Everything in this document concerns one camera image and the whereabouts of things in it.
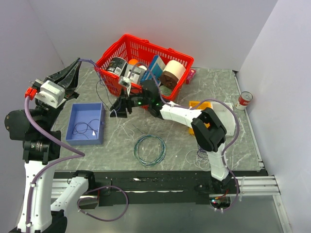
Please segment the orange fruit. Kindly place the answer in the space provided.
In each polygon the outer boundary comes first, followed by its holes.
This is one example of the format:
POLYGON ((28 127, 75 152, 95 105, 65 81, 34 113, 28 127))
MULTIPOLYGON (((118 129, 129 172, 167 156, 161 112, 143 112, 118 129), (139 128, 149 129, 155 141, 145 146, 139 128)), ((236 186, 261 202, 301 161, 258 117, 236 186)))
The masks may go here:
POLYGON ((128 64, 129 65, 136 65, 138 63, 138 60, 137 59, 131 59, 131 60, 129 60, 129 62, 128 62, 128 64))

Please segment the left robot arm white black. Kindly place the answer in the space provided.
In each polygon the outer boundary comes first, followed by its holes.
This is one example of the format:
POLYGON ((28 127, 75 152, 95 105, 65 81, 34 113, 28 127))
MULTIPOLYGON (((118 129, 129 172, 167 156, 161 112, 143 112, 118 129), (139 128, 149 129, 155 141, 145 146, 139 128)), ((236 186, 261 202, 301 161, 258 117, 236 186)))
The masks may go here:
POLYGON ((69 213, 77 210, 79 198, 95 192, 94 173, 74 172, 64 192, 52 202, 55 166, 63 161, 61 148, 73 153, 74 158, 84 153, 61 141, 61 132, 53 131, 65 103, 77 98, 81 59, 68 67, 35 80, 25 92, 24 108, 5 117, 5 127, 11 140, 21 141, 26 181, 22 214, 16 233, 63 233, 67 229, 69 213))

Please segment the blue Harrys box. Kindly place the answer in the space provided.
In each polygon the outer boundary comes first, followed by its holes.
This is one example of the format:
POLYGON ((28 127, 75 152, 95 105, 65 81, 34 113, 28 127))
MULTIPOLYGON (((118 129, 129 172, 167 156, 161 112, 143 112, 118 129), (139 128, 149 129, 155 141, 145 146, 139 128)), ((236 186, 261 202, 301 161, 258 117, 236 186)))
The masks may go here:
POLYGON ((155 55, 148 66, 148 70, 145 71, 144 75, 142 78, 139 80, 139 84, 142 84, 145 80, 152 80, 151 73, 155 76, 157 84, 160 84, 160 79, 159 77, 161 76, 164 68, 165 68, 165 63, 161 59, 159 55, 155 55))

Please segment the brown roll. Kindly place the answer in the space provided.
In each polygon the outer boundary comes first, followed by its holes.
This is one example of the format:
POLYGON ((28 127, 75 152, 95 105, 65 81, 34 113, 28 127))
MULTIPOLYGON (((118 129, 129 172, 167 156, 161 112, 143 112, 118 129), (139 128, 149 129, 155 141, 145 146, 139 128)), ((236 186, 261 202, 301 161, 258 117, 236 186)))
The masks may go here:
POLYGON ((159 77, 160 82, 163 86, 169 88, 170 90, 174 90, 179 79, 172 73, 168 71, 163 71, 159 77))

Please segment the aluminium frame rail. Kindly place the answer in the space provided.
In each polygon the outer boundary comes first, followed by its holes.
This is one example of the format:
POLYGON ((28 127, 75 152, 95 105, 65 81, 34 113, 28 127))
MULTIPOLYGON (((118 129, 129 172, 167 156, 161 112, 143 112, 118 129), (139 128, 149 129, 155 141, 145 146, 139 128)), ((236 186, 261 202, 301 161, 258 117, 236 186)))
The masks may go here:
POLYGON ((237 179, 243 196, 280 195, 275 176, 243 176, 237 179))

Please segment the red white soup can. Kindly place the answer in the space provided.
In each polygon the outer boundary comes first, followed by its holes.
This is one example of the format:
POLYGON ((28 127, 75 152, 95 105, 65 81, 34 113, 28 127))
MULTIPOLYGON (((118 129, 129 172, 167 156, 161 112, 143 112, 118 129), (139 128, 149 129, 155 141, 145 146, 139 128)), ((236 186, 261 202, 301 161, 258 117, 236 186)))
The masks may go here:
POLYGON ((243 111, 244 109, 246 109, 246 107, 248 106, 248 104, 251 102, 252 99, 253 95, 250 92, 248 91, 241 92, 237 102, 235 103, 235 108, 240 111, 243 111))

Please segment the white paper towel roll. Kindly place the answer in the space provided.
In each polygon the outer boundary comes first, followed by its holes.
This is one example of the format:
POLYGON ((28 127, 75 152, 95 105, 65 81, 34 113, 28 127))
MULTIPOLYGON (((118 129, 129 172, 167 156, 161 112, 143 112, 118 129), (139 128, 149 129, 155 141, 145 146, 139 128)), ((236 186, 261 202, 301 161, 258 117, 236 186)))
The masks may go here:
POLYGON ((176 60, 170 60, 166 64, 162 75, 165 78, 169 78, 169 80, 174 80, 178 82, 184 75, 185 71, 186 68, 180 62, 176 60))

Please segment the black cylindrical can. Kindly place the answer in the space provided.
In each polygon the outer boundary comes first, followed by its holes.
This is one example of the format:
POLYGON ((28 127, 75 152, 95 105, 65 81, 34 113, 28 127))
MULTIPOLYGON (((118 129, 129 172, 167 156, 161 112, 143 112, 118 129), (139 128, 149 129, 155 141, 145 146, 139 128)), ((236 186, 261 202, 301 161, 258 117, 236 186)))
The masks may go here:
POLYGON ((113 73, 117 76, 123 76, 127 68, 127 61, 121 57, 113 57, 106 68, 107 72, 113 73))

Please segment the green scouring sponge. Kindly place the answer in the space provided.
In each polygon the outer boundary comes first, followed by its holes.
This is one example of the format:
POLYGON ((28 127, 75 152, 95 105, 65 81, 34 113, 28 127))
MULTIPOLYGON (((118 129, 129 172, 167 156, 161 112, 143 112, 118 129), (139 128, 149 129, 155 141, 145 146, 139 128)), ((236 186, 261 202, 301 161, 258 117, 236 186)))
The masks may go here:
POLYGON ((167 96, 167 97, 172 94, 172 90, 163 85, 160 86, 160 92, 162 95, 167 96))

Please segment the pink small box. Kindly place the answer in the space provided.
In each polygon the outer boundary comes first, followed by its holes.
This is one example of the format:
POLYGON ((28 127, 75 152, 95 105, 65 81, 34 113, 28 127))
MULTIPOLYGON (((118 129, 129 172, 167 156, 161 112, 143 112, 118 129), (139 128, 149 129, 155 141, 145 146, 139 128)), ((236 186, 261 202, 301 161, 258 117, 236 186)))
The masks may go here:
POLYGON ((196 74, 196 70, 195 69, 190 69, 189 70, 189 73, 188 73, 187 78, 186 78, 186 84, 189 84, 191 82, 191 80, 193 79, 195 74, 196 74))

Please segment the white plastic bin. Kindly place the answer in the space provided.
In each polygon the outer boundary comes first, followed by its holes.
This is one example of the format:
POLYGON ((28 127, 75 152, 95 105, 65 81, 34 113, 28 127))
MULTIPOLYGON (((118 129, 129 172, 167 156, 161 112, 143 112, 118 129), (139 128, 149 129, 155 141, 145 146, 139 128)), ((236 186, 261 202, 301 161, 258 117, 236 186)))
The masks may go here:
POLYGON ((212 109, 226 128, 226 136, 234 136, 236 129, 236 122, 232 113, 222 104, 218 102, 211 102, 212 109))

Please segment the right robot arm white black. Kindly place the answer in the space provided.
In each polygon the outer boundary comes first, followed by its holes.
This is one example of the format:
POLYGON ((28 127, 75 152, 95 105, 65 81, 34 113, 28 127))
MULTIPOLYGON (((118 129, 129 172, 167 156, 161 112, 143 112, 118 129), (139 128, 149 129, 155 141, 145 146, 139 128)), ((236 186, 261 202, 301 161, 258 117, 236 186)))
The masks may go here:
POLYGON ((121 90, 120 95, 110 107, 111 117, 126 118, 134 107, 147 106, 151 115, 163 120, 171 120, 192 128, 197 144, 207 152, 211 167, 212 188, 224 193, 229 188, 229 170, 224 161, 227 130, 214 110, 183 108, 162 98, 154 81, 144 81, 142 91, 137 94, 121 90))

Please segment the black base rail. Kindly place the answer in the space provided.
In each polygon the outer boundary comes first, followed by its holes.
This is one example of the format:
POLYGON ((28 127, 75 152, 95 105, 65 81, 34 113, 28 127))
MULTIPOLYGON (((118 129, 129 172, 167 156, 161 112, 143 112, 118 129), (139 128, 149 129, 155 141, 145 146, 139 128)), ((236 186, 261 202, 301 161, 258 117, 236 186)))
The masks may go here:
POLYGON ((96 171, 82 195, 97 197, 100 206, 123 204, 210 204, 213 195, 240 194, 251 178, 266 171, 236 171, 221 182, 209 171, 96 171))

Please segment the blue plastic bin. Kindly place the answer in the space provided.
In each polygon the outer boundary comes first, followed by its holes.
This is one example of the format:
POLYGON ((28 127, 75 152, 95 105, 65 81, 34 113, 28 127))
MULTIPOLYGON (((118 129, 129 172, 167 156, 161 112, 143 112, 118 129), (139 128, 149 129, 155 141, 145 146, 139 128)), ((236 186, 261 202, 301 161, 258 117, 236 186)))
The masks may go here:
POLYGON ((105 109, 102 103, 74 103, 65 141, 71 146, 102 144, 104 118, 105 109))

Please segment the grey labelled pouch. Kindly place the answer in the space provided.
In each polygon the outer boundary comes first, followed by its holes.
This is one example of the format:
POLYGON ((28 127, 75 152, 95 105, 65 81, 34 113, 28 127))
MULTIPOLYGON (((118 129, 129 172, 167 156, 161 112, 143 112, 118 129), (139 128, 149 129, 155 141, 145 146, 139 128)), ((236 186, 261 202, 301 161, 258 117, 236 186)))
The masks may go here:
POLYGON ((134 71, 132 72, 133 67, 134 67, 133 65, 130 64, 127 65, 124 77, 129 78, 132 83, 137 84, 143 77, 147 68, 145 66, 138 66, 135 67, 134 71))

